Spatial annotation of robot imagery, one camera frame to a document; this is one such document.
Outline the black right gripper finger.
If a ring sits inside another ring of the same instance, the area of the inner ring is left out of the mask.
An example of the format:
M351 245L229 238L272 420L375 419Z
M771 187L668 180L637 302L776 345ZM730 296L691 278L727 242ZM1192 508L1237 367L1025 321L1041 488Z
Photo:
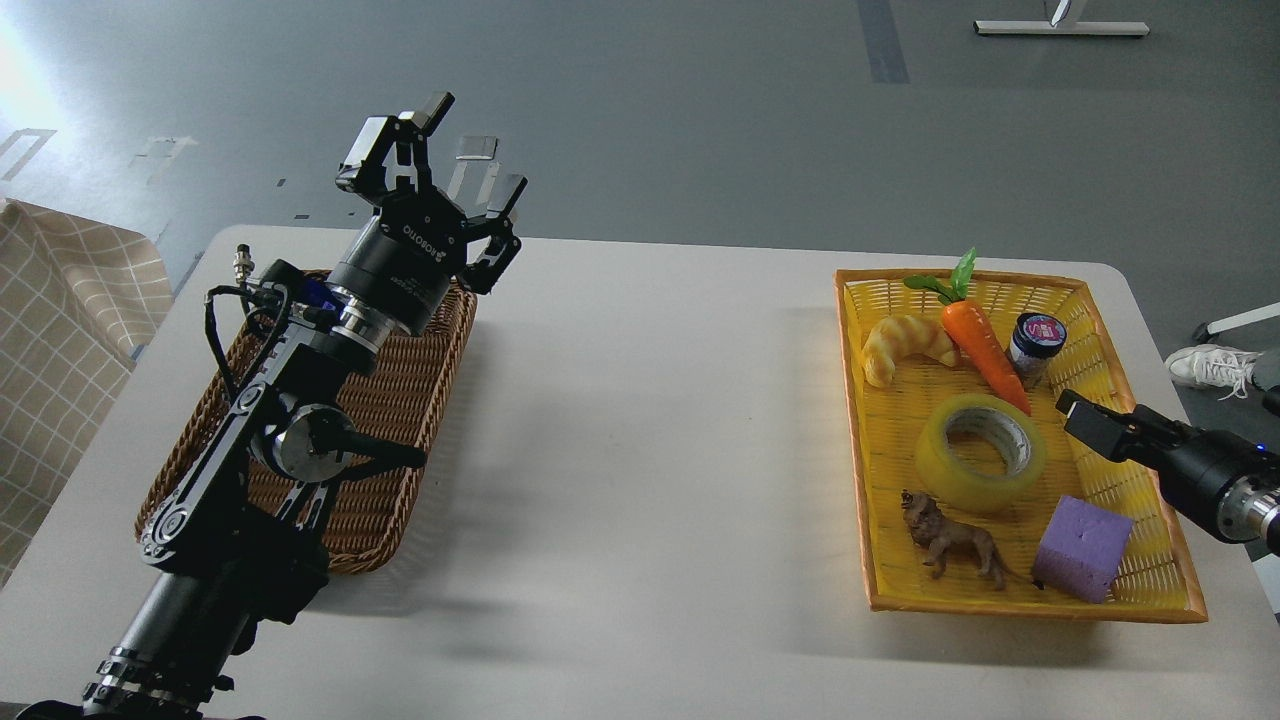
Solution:
M1060 393L1056 409L1066 418L1065 432L1101 457L1146 466L1146 434L1142 420L1133 413L1114 411L1074 389Z

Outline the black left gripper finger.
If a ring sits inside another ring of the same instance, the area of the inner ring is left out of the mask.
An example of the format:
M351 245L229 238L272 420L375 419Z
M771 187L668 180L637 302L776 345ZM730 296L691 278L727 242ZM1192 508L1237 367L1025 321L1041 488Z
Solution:
M515 260L522 241L515 233L512 214L527 188L522 174L504 174L494 184L484 217L468 218L463 224L466 243L486 240L485 249L458 274L460 286L472 293L489 293Z
M428 141L454 101L452 92L435 92L420 109L369 117L339 164L337 188L374 208L426 196L435 188Z

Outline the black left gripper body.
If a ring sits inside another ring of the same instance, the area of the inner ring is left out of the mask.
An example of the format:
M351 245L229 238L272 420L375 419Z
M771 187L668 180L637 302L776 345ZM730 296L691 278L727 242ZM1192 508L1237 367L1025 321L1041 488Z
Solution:
M465 215L431 186L364 193L362 199L374 213L326 282L334 293L378 310L406 333L420 334L460 272L447 238Z

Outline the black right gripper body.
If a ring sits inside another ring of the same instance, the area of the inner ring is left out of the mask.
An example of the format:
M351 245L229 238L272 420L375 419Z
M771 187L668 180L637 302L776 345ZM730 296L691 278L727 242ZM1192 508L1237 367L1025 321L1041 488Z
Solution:
M1263 451L1228 430L1206 430L1162 416L1146 405L1132 459L1158 475L1165 502L1226 543L1263 537Z

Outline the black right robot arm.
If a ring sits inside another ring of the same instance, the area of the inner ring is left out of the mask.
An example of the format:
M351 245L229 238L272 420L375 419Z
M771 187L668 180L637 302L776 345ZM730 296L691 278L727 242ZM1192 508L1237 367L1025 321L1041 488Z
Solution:
M1065 432L1111 462L1155 471L1160 496L1215 539L1263 541L1279 551L1279 459L1228 430L1208 430L1146 405L1120 413L1065 389L1055 407Z

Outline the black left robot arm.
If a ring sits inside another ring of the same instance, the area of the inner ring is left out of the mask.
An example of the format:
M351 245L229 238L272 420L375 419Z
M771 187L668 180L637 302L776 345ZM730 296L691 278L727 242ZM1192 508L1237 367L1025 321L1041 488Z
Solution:
M335 186L372 215L325 281L282 260L252 281L237 249L234 283L204 301L227 414L138 541L159 579L81 700L19 717L201 719L259 624L292 623L328 583L342 486L425 466L424 448L362 433L338 397L389 338L424 333L451 290L490 292L521 249L525 177L504 177L476 217L433 182L428 142L453 102L366 119Z

